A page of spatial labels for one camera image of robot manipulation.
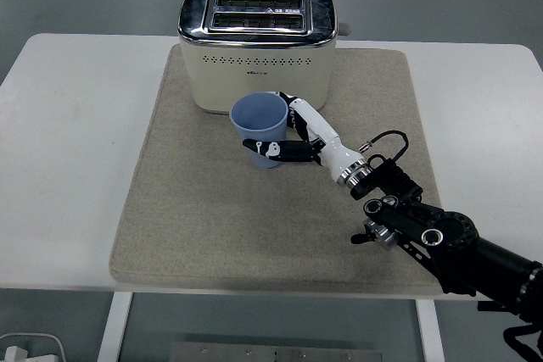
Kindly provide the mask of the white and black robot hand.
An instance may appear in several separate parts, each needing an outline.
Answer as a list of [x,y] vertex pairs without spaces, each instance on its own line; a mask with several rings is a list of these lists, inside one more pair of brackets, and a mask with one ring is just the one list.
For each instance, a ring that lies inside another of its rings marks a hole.
[[296,130],[298,141],[243,140],[243,145],[277,162],[315,162],[330,170],[338,184],[355,185],[372,170],[357,151],[343,145],[339,134],[308,102],[283,92],[276,94],[288,105],[287,127]]

